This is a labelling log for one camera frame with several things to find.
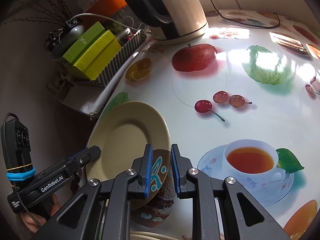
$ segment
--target handheld camera device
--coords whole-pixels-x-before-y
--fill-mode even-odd
[[[14,118],[7,122],[9,116]],[[100,148],[92,146],[36,174],[30,157],[28,128],[12,113],[5,116],[1,126],[1,143],[7,178],[13,189],[7,197],[12,211],[18,214],[26,210],[47,220],[52,207],[51,194],[79,179],[76,173],[80,168],[101,155]]]

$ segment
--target blue rubber band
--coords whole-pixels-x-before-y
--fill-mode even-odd
[[[33,168],[31,171],[27,171],[24,173],[8,173],[7,172],[7,178],[10,181],[24,181],[26,179],[31,178],[35,174],[36,174],[36,169]]]

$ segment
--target orange container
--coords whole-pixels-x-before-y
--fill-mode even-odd
[[[86,13],[94,13],[110,17],[126,5],[127,3],[124,0],[98,0]],[[87,29],[96,22],[102,23],[105,21],[105,19],[96,16],[82,16],[81,18],[83,20],[82,25]]]

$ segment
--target beige plate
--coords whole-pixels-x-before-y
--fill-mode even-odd
[[[164,236],[156,233],[151,233],[151,232],[130,232],[131,235],[140,235],[140,236],[149,236],[153,237],[155,239],[159,240],[177,240],[175,238],[169,237],[169,236]]]
[[[102,152],[98,160],[87,165],[88,179],[113,179],[131,168],[134,159],[143,156],[146,144],[151,144],[154,150],[166,150],[162,156],[165,178],[170,159],[170,137],[163,117],[143,102],[132,101],[117,106],[100,120],[90,139],[89,147],[97,145]],[[132,201],[132,209],[148,203],[158,191],[159,188],[151,190],[149,198],[138,204]]]
[[[130,240],[161,240],[161,239],[150,237],[150,236],[130,234]]]

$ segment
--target power cord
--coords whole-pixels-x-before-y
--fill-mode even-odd
[[[113,22],[115,22],[115,23],[118,23],[118,24],[120,24],[120,25],[122,25],[122,26],[124,26],[124,27],[129,28],[129,29],[132,29],[132,30],[135,30],[135,31],[139,31],[139,29],[136,29],[136,28],[132,28],[132,27],[130,27],[130,26],[127,26],[127,25],[125,25],[125,24],[123,24],[123,23],[121,23],[121,22],[118,22],[118,21],[110,18],[110,17],[103,16],[103,15],[99,15],[99,14],[94,14],[94,13],[80,13],[80,14],[78,14],[78,15],[73,16],[73,17],[70,19],[70,21],[73,20],[73,19],[75,19],[75,18],[78,18],[79,16],[96,16],[96,17],[101,17],[101,18],[104,18],[104,19],[113,21]]]
[[[9,116],[12,116],[16,119],[19,120],[19,118],[13,114],[13,113],[7,113],[4,117],[4,121],[3,121],[3,141],[4,141],[4,150],[5,150],[5,154],[7,155],[7,158],[8,158],[8,163],[9,163],[9,167],[12,168],[12,165],[11,165],[11,162],[10,162],[10,157],[9,157],[9,154],[8,154],[8,147],[7,147],[7,136],[6,136],[6,123],[7,123],[7,119]],[[17,187],[16,183],[13,182],[13,190],[17,193],[17,196],[18,196],[18,199],[21,203],[21,205],[23,206],[23,208],[25,209],[25,211],[27,212],[27,214],[33,219],[33,221],[39,226],[39,227],[42,227],[42,225],[38,222],[38,220],[35,219],[35,217],[30,213],[30,211],[27,209],[27,207],[24,205],[24,203],[22,202],[21,200],[21,197],[19,195],[19,188]]]
[[[62,32],[59,33],[58,41],[59,41],[59,43],[60,43],[60,45],[61,45],[62,47],[64,47],[65,49],[67,49],[65,46],[63,46],[63,44],[62,44],[61,41],[60,41],[60,36],[61,36],[61,34],[62,34]]]
[[[214,9],[217,11],[217,13],[225,20],[228,20],[228,21],[231,21],[231,22],[235,22],[235,23],[239,23],[239,24],[242,24],[242,25],[245,25],[245,26],[250,26],[250,27],[256,27],[256,28],[261,28],[261,29],[274,29],[274,28],[277,28],[280,26],[280,19],[279,19],[279,16],[276,14],[276,13],[273,13],[277,16],[278,18],[278,24],[275,25],[275,26],[270,26],[270,27],[265,27],[265,26],[258,26],[258,25],[251,25],[251,24],[247,24],[247,23],[242,23],[242,22],[238,22],[238,21],[235,21],[235,20],[232,20],[232,19],[229,19],[227,17],[224,17],[216,8],[216,6],[214,5],[213,1],[210,0],[210,2],[212,3]]]

